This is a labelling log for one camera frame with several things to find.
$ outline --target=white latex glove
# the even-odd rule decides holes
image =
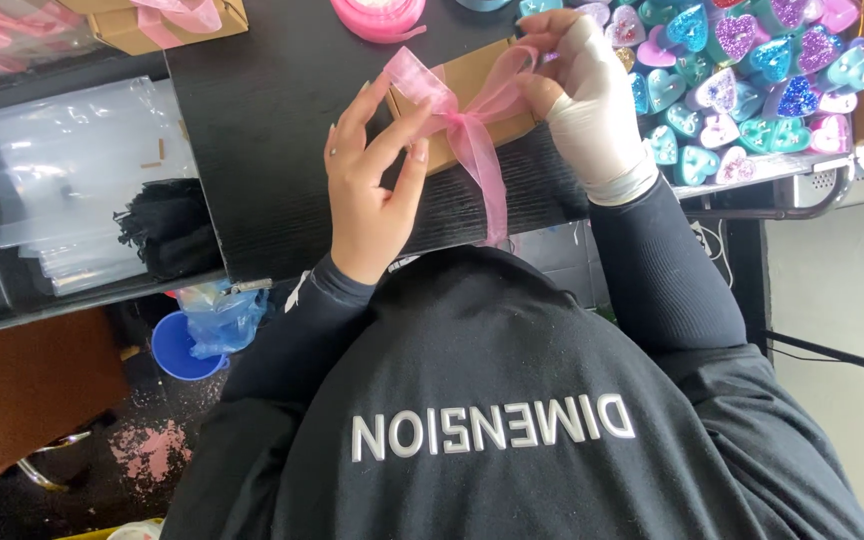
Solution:
[[[633,201],[654,185],[658,169],[635,120],[629,75],[602,28],[573,9],[522,18],[521,45],[558,58],[535,74],[517,76],[519,88],[544,117],[561,156],[596,205]]]

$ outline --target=blue bucket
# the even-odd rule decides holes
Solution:
[[[151,333],[151,353],[166,373],[183,381],[198,381],[228,367],[228,355],[196,358],[189,352],[195,339],[189,335],[185,313],[169,313]]]

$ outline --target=fingernail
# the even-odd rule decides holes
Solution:
[[[421,138],[412,145],[412,159],[424,164],[429,156],[429,141]]]

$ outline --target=stack of plastic bags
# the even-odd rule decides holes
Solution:
[[[198,178],[170,80],[123,80],[0,110],[0,248],[56,295],[145,272],[114,214],[142,184]]]
[[[85,17],[57,0],[0,0],[0,75],[99,46]]]

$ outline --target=hand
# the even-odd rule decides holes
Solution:
[[[516,82],[589,200],[617,206],[648,191],[658,170],[638,133],[628,73],[602,28],[573,9],[531,15],[519,27],[528,33],[519,44],[558,52]]]
[[[428,171],[426,139],[414,135],[432,113],[423,102],[392,122],[366,148],[366,122],[389,89],[383,73],[362,86],[325,143],[328,199],[332,206],[332,261],[356,282],[374,285],[412,234]],[[379,186],[382,172],[411,144],[395,190]]]

